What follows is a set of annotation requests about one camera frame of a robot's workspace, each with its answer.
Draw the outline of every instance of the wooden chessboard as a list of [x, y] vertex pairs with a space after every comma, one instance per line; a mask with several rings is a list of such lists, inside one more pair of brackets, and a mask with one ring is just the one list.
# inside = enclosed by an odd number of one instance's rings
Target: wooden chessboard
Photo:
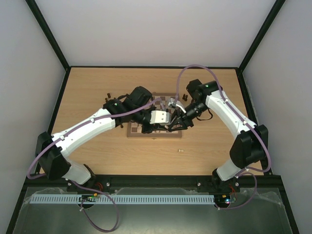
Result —
[[[166, 100], [170, 98], [175, 98], [176, 94], [173, 93], [153, 93], [153, 99], [155, 98], [161, 98], [163, 101], [163, 104], [165, 104]], [[155, 107], [160, 110], [160, 101], [155, 102]], [[173, 113], [173, 109], [169, 109], [168, 112], [170, 114]], [[168, 132], [168, 131], [153, 131], [149, 134], [143, 134], [142, 132], [142, 126], [138, 123], [128, 123], [127, 128], [127, 137], [143, 137], [143, 138], [181, 138], [182, 137], [182, 131], [174, 131], [174, 132]]]

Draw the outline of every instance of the black metal frame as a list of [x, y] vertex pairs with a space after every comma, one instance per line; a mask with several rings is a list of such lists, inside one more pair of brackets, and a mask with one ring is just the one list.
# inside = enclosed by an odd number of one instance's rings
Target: black metal frame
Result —
[[[47, 22], [45, 21], [40, 9], [38, 8], [35, 0], [25, 0], [33, 12], [35, 18], [37, 19], [40, 27], [42, 28], [44, 34], [46, 35], [48, 41], [50, 42], [52, 48], [54, 49], [57, 57], [59, 58], [61, 64], [63, 65], [66, 73], [64, 76], [64, 80], [61, 86], [60, 93], [58, 95], [57, 103], [55, 105], [53, 115], [50, 121], [50, 125], [48, 128], [48, 133], [52, 132], [59, 106], [61, 103], [61, 99], [63, 93], [65, 91], [66, 83], [71, 71], [72, 67], [105, 67], [105, 68], [167, 68], [167, 69], [181, 69], [183, 67], [180, 66], [70, 66], [66, 61], [56, 39], [54, 38]], [[250, 99], [250, 95], [243, 77], [243, 71], [246, 68], [248, 62], [252, 58], [253, 54], [255, 53], [257, 47], [261, 43], [262, 39], [264, 38], [267, 30], [269, 29], [270, 25], [272, 24], [273, 20], [277, 16], [279, 10], [281, 9], [282, 5], [284, 4], [285, 0], [276, 0], [275, 4], [273, 5], [271, 11], [269, 12], [267, 18], [265, 19], [262, 27], [260, 28], [257, 36], [255, 37], [253, 43], [251, 44], [247, 54], [245, 55], [240, 67], [209, 67], [211, 69], [235, 69], [237, 74], [237, 79], [239, 82], [239, 86], [241, 89], [241, 93], [244, 99], [244, 103], [247, 110], [248, 118], [255, 123], [257, 123], [257, 119], [254, 113], [253, 105]], [[267, 160], [262, 160], [261, 165], [262, 168], [267, 167]], [[39, 172], [40, 167], [38, 166], [35, 172]], [[207, 181], [211, 181], [211, 175], [207, 176], [151, 176], [151, 175], [97, 175], [100, 176], [102, 179], [107, 180], [110, 182], [110, 187], [106, 188], [108, 192], [112, 192], [115, 189], [119, 189], [122, 187], [179, 187], [184, 189], [197, 189], [199, 192], [212, 192], [212, 194], [217, 194], [216, 192], [211, 191], [211, 184]], [[197, 183], [201, 181], [201, 186], [198, 187]], [[253, 187], [254, 186], [254, 179], [251, 176], [243, 176], [238, 179], [240, 187]], [[265, 173], [265, 175], [257, 176], [257, 183], [259, 188], [278, 188], [281, 194], [282, 201], [285, 205], [286, 213], [291, 225], [291, 229], [293, 233], [299, 233], [297, 224], [295, 222], [292, 209], [290, 207], [287, 194], [285, 191], [285, 187], [283, 185], [283, 181], [279, 175], [273, 175], [272, 171]], [[9, 227], [7, 229], [7, 233], [10, 234], [14, 230], [14, 226], [16, 220], [19, 215], [20, 208], [22, 206], [26, 190], [28, 187], [67, 187], [67, 181], [65, 179], [59, 179], [56, 181], [49, 181], [47, 178], [38, 178], [36, 180], [29, 180], [26, 179], [19, 195], [16, 207], [14, 209]]]

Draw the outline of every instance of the white perforated rail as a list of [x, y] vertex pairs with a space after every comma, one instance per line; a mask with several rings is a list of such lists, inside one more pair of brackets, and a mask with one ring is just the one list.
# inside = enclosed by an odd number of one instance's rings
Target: white perforated rail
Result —
[[[82, 195], [43, 195], [36, 194], [31, 198], [31, 204], [78, 204]], [[192, 204], [213, 205], [213, 195], [111, 195], [116, 204]], [[88, 204], [111, 204], [111, 201], [101, 195], [85, 201]]]

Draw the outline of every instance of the wooden table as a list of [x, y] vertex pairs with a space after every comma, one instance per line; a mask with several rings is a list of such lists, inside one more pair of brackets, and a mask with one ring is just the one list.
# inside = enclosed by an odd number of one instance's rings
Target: wooden table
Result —
[[[235, 70], [213, 71], [231, 101], [247, 115]], [[151, 92], [175, 93], [179, 72], [180, 69], [72, 68], [52, 133], [95, 113], [102, 107], [107, 93], [118, 97], [131, 93], [136, 86]], [[213, 80], [205, 70], [189, 69], [181, 78], [180, 96], [187, 93], [186, 85], [196, 78], [203, 83]], [[229, 159], [234, 139], [217, 115], [209, 121], [195, 119], [194, 125], [182, 132], [182, 139], [152, 140], [127, 138], [125, 124], [123, 129], [117, 127], [83, 144], [70, 159], [87, 164], [95, 174], [211, 175]]]

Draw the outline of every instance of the gray wall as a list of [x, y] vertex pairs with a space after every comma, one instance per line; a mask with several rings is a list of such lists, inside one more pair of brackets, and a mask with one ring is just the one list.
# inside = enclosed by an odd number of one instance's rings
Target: gray wall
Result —
[[288, 0], [246, 71], [273, 172], [282, 175], [301, 233], [312, 233], [312, 1]]
[[37, 0], [70, 65], [238, 66], [275, 0]]
[[0, 1], [0, 233], [48, 127], [64, 69], [24, 0]]

